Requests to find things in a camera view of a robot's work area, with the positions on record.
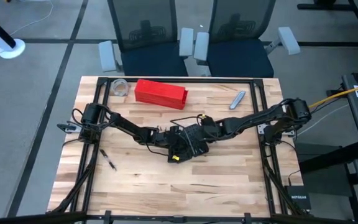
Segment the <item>wooden surface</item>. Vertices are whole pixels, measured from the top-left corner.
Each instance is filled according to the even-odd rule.
[[[92,102],[97,79],[81,79],[75,108],[83,111],[85,104]],[[282,93],[278,80],[266,79],[264,83],[269,106],[279,103]],[[253,113],[248,84],[175,83],[189,90],[183,111],[138,103],[134,96],[135,83],[130,85],[127,97],[111,93],[108,106],[139,126],[158,125],[164,129],[172,125],[169,123],[171,119],[200,113],[214,119]],[[246,96],[235,110],[230,111],[229,105],[241,90],[247,92]],[[181,124],[195,122],[195,119],[189,119]],[[75,138],[77,135],[69,134],[66,140]],[[289,138],[283,140],[292,143]],[[249,212],[253,217],[269,217],[256,128],[209,147],[209,153],[204,156],[181,164],[169,164],[166,157],[150,153],[129,135],[114,128],[105,129],[100,148],[106,151],[117,171],[98,154],[88,213],[101,215],[105,210],[111,210],[115,215],[241,217],[244,212]],[[151,149],[167,152],[155,147]],[[48,209],[55,208],[74,185],[81,150],[80,142],[63,148]],[[277,154],[282,180],[287,184],[288,175],[299,170],[296,153],[290,146],[281,144],[277,146]],[[301,185],[300,173],[293,174],[291,181],[293,185]],[[274,187],[273,194],[276,210],[280,212]]]

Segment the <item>black pen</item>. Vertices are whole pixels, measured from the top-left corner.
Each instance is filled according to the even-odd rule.
[[[111,160],[109,159],[109,157],[107,156],[106,152],[103,149],[99,149],[100,152],[102,153],[103,157],[109,162],[111,168],[113,168],[114,170],[117,171],[116,167],[114,166],[114,164],[111,162]]]

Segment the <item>chair backrest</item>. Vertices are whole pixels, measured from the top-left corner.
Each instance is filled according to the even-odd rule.
[[[108,0],[121,52],[178,41],[175,0]]]
[[[214,0],[209,41],[258,39],[266,30],[276,0]]]

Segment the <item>office chair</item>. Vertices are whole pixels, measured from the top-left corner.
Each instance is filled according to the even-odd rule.
[[[193,29],[182,29],[179,44],[175,0],[108,0],[108,5],[122,65],[116,62],[111,42],[100,44],[104,71],[123,70],[128,76],[188,76],[183,59],[193,55]]]
[[[214,0],[209,33],[197,33],[194,58],[212,77],[272,78],[267,55],[282,43],[290,54],[300,52],[289,27],[266,49],[259,40],[273,13],[275,0]]]

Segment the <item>red box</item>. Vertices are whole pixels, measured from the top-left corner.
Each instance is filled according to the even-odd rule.
[[[136,101],[152,103],[182,110],[186,105],[188,91],[185,87],[148,80],[138,80],[135,87]]]

